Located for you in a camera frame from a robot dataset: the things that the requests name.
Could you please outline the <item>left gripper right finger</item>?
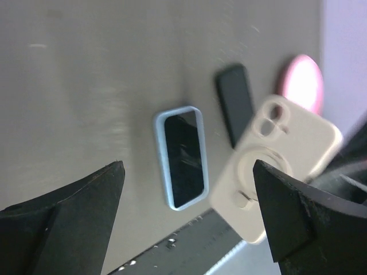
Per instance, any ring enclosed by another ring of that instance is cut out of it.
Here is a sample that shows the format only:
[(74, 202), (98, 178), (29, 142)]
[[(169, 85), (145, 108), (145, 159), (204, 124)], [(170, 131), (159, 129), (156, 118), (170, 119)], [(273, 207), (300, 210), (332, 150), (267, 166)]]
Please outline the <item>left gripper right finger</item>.
[(366, 206), (257, 160), (257, 197), (281, 274), (366, 274)]

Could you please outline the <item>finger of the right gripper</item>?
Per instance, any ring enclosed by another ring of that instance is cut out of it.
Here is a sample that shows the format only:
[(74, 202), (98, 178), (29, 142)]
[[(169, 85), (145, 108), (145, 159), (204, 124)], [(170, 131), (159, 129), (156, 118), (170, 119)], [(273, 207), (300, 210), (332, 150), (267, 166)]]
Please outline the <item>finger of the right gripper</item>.
[(346, 145), (310, 185), (340, 198), (366, 205), (366, 115)]

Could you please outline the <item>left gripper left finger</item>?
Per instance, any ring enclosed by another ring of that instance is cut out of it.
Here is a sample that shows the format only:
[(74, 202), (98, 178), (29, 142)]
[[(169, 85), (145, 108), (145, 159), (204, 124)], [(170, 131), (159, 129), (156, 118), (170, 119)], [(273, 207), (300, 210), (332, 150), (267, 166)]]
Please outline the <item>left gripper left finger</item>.
[(100, 274), (125, 179), (115, 161), (1, 211), (1, 274)]

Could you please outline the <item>beige phone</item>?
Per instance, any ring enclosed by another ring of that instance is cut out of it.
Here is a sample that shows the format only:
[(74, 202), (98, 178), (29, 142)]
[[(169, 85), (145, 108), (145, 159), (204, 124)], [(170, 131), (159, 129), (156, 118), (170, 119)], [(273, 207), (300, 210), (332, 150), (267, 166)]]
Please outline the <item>beige phone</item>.
[(266, 237), (253, 167), (262, 160), (297, 179), (315, 178), (342, 146), (331, 122), (278, 95), (266, 98), (245, 129), (210, 195), (211, 207), (247, 243)]

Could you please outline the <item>black phone case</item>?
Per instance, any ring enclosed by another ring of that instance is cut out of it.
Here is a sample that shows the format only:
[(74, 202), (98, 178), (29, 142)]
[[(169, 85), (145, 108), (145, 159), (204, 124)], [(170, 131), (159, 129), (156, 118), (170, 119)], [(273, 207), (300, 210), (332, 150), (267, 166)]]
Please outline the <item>black phone case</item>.
[(214, 83), (229, 141), (235, 148), (254, 114), (247, 70), (241, 63), (230, 64), (215, 74)]

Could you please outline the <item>light blue phone case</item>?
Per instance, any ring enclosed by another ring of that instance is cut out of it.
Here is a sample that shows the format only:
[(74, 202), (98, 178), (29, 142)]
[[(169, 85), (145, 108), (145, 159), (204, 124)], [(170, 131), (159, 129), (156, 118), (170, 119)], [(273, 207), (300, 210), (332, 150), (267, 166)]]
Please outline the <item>light blue phone case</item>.
[[(166, 136), (165, 136), (165, 120), (174, 115), (179, 115), (182, 113), (194, 111), (196, 113), (196, 122), (198, 129), (198, 137), (200, 142), (200, 151), (201, 151), (201, 160), (202, 160), (202, 173), (204, 178), (204, 190), (202, 194), (196, 199), (188, 202), (182, 207), (176, 208), (174, 207), (173, 202), (173, 192), (171, 186), (171, 177), (169, 170), (169, 160), (167, 154), (167, 144), (166, 144)], [(174, 108), (171, 110), (163, 111), (158, 113), (154, 118), (154, 130), (155, 130), (155, 138), (157, 142), (157, 153), (159, 159), (159, 165), (161, 168), (161, 175), (163, 181), (163, 189), (165, 192), (167, 205), (174, 211), (182, 211), (197, 202), (203, 200), (207, 197), (209, 193), (209, 176), (208, 176), (208, 162), (206, 157), (206, 145), (205, 145), (205, 132), (204, 132), (204, 121), (201, 111), (193, 106), (184, 106), (179, 108)]]

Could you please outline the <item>pink plate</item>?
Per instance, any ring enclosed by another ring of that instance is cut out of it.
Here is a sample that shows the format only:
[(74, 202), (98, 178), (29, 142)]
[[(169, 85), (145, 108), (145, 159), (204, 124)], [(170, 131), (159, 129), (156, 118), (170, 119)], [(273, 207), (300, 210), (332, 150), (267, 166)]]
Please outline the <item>pink plate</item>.
[(276, 93), (320, 115), (323, 108), (324, 84), (317, 63), (305, 54), (291, 58), (280, 73)]

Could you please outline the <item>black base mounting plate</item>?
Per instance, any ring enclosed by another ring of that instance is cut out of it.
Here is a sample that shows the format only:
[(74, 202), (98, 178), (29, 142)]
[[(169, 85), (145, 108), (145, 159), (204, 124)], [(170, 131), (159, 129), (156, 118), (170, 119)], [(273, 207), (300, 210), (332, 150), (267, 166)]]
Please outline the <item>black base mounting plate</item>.
[(111, 274), (205, 274), (240, 241), (239, 235), (210, 209)]

